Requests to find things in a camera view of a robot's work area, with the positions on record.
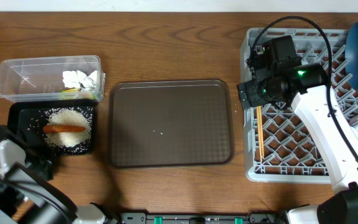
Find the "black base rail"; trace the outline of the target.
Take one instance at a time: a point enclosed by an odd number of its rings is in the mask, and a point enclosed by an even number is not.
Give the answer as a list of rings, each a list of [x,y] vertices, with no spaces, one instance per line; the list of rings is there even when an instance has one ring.
[[[245,215],[121,213],[120,224],[274,224],[289,223],[284,214],[251,212]]]

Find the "white tissue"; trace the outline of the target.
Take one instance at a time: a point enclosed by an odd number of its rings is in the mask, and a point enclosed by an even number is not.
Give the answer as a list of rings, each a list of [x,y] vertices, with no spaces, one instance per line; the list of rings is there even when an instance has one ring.
[[[99,75],[98,71],[95,70],[90,75],[85,77],[85,79],[82,82],[82,85],[85,88],[85,90],[90,91],[96,88],[98,75]]]
[[[81,82],[87,77],[82,71],[64,71],[62,73],[65,88],[81,88]]]

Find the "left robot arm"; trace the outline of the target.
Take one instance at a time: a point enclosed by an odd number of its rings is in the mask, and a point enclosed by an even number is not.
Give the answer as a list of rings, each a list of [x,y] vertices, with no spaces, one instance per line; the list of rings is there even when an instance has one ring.
[[[121,223],[119,215],[97,203],[78,207],[49,184],[50,159],[30,149],[5,125],[0,125],[0,223],[15,223],[18,207],[33,205],[19,223]]]

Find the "small light blue cup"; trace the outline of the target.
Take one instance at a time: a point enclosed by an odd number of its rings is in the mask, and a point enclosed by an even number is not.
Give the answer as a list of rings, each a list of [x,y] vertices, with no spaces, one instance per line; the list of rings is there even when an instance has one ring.
[[[351,126],[351,130],[352,130],[352,132],[354,133],[354,136],[357,138],[357,140],[358,140],[358,130],[355,128],[355,127],[353,127],[353,126]]]

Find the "dark brown serving tray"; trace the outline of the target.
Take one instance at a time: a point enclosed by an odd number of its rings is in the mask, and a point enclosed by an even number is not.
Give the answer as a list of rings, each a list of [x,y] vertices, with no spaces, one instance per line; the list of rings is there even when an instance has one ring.
[[[221,80],[120,83],[109,94],[109,163],[116,168],[230,162],[230,92]]]

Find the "clear plastic bin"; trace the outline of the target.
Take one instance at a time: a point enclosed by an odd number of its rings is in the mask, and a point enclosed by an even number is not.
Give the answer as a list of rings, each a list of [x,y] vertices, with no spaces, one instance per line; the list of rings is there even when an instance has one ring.
[[[61,93],[65,88],[64,71],[82,71],[86,76],[97,70],[96,88],[87,91]],[[11,102],[93,100],[104,98],[105,73],[96,55],[10,59],[0,64],[0,98]]]

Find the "orange carrot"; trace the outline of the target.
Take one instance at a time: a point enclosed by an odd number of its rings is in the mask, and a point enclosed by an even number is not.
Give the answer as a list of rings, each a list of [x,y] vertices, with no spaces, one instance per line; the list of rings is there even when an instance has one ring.
[[[81,126],[62,125],[62,124],[49,124],[42,128],[45,134],[58,134],[58,133],[80,133],[86,128]]]

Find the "pile of white rice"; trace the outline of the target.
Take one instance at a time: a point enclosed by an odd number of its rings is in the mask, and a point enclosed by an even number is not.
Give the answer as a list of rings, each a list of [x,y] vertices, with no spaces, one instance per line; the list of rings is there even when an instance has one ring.
[[[24,131],[28,138],[34,136],[37,140],[43,140],[59,154],[67,156],[91,152],[92,107],[29,109],[22,111],[21,116],[23,120],[19,130]],[[81,126],[86,129],[80,133],[43,133],[42,128],[49,124]]]

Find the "green snack wrapper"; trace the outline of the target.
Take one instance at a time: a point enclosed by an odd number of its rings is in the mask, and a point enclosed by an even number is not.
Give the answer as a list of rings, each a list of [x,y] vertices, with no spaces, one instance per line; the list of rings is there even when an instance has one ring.
[[[80,88],[71,88],[68,90],[63,90],[63,91],[61,91],[61,93],[72,93],[72,92],[79,92],[79,91],[81,91]]]

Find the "grey dishwasher rack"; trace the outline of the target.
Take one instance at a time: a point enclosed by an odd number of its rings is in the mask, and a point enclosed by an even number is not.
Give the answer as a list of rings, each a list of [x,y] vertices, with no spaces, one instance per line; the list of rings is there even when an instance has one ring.
[[[346,30],[326,29],[333,52],[332,86],[337,94],[338,105],[346,119],[358,115],[358,91],[351,88],[346,72],[349,63],[345,58]],[[316,29],[251,28],[240,47],[241,81],[252,78],[246,65],[250,48],[258,42],[256,51],[261,52],[261,44],[276,37],[292,37],[295,50],[302,61],[318,63],[328,67],[328,51],[321,34]],[[311,139],[308,130],[291,109],[284,109],[279,103],[275,108],[265,105],[262,108],[263,149],[260,150],[257,110],[244,111],[244,154],[246,177],[253,182],[284,182],[297,184],[329,184],[328,170]]]

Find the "black bin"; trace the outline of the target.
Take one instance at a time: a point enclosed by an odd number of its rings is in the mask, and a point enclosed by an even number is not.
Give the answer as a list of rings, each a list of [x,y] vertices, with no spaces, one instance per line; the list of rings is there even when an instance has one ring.
[[[30,147],[49,149],[59,156],[89,154],[94,148],[96,102],[57,100],[15,103],[9,110],[7,127]],[[79,133],[46,134],[47,125],[83,127]]]

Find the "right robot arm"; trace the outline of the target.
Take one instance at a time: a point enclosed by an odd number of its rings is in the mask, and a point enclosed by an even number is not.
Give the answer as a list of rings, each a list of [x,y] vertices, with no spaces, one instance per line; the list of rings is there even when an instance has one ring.
[[[291,36],[262,44],[248,66],[254,77],[237,86],[242,108],[284,103],[306,126],[328,170],[334,196],[320,205],[289,209],[278,223],[358,223],[358,139],[318,63],[303,65]]]

